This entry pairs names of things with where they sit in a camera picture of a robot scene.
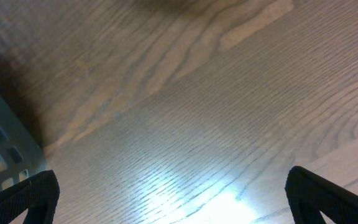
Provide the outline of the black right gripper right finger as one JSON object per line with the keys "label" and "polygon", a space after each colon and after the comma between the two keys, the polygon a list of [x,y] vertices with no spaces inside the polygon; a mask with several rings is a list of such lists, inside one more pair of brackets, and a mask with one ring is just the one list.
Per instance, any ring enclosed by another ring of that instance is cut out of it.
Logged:
{"label": "black right gripper right finger", "polygon": [[296,224],[358,223],[358,195],[300,167],[288,173],[285,191]]}

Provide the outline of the grey plastic basket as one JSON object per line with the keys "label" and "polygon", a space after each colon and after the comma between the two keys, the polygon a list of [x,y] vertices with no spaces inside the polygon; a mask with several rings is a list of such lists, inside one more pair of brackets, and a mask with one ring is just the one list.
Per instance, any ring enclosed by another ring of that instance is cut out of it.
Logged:
{"label": "grey plastic basket", "polygon": [[0,95],[0,192],[45,170],[44,154]]}

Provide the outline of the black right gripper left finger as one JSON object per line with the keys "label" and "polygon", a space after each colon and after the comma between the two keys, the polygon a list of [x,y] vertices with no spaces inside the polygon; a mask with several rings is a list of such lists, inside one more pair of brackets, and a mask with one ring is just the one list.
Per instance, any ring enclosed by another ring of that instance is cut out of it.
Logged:
{"label": "black right gripper left finger", "polygon": [[0,192],[0,223],[10,223],[24,211],[23,224],[52,224],[60,188],[52,170],[45,170]]}

